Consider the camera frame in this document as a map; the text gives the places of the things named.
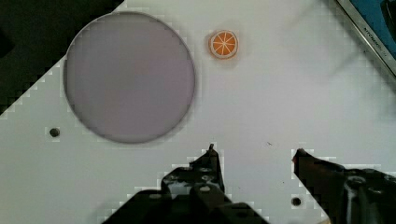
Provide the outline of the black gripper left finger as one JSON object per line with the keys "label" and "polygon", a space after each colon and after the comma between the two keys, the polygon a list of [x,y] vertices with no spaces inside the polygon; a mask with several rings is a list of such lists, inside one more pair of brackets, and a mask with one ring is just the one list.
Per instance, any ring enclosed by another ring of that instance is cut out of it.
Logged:
{"label": "black gripper left finger", "polygon": [[102,224],[269,224],[247,203],[227,197],[219,154],[210,145],[187,167],[177,167],[159,189],[137,192]]}

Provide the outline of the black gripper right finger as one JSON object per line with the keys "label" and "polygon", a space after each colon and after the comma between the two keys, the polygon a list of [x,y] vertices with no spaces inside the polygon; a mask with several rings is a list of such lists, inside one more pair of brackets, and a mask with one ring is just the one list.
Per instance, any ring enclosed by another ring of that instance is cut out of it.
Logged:
{"label": "black gripper right finger", "polygon": [[331,224],[395,224],[396,182],[375,169],[347,169],[299,148],[293,172]]}

